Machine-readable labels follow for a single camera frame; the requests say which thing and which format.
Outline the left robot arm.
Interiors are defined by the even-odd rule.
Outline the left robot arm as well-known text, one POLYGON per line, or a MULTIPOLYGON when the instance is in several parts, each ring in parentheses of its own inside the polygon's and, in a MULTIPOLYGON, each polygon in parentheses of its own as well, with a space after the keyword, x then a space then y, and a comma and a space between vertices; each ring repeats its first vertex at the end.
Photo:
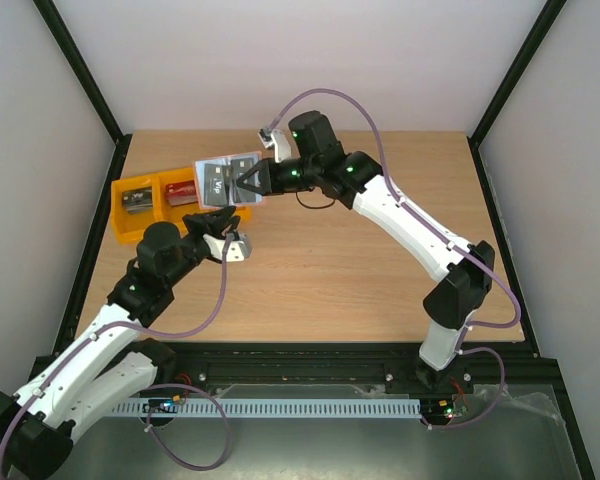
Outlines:
POLYGON ((49 478, 91 426, 136 393, 196 389, 175 379, 175 354, 165 343, 175 334, 151 326, 194 268, 205 260, 243 261, 250 245, 232 207, 183 222, 185 234, 167 221, 150 225, 83 333, 14 394, 0 392, 0 479, 10 468, 28 479, 49 478))

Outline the black vip credit card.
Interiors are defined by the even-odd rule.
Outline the black vip credit card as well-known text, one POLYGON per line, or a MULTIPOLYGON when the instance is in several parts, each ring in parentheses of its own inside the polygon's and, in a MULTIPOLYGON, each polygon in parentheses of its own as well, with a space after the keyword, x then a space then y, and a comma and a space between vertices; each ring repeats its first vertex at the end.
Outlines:
POLYGON ((229 204, 229 170, 226 165, 207 163, 204 166, 203 201, 210 207, 229 204))

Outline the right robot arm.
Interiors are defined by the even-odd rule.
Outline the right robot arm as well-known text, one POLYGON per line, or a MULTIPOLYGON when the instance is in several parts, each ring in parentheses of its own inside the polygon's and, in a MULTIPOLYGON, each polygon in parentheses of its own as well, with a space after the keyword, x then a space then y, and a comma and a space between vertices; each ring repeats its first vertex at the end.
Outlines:
POLYGON ((263 146, 274 155, 239 173, 237 187, 261 196, 318 188, 378 225, 418 260, 435 286, 423 300, 430 325, 416 379, 427 391, 440 390, 451 379, 449 366, 469 320, 491 291, 493 247, 486 241, 473 245, 446 230, 398 191, 380 163, 361 151, 346 152, 324 114, 305 112, 289 128, 292 142, 280 130, 260 131, 263 146))

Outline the tan leather card holder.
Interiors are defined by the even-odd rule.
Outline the tan leather card holder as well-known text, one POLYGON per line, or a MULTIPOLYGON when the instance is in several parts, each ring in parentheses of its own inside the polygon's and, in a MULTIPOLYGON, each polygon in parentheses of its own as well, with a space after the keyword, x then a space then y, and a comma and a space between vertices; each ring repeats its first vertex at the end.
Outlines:
POLYGON ((261 160, 259 152, 247 152, 193 162, 198 203, 204 208, 259 205, 264 197, 238 185, 238 178, 261 160))

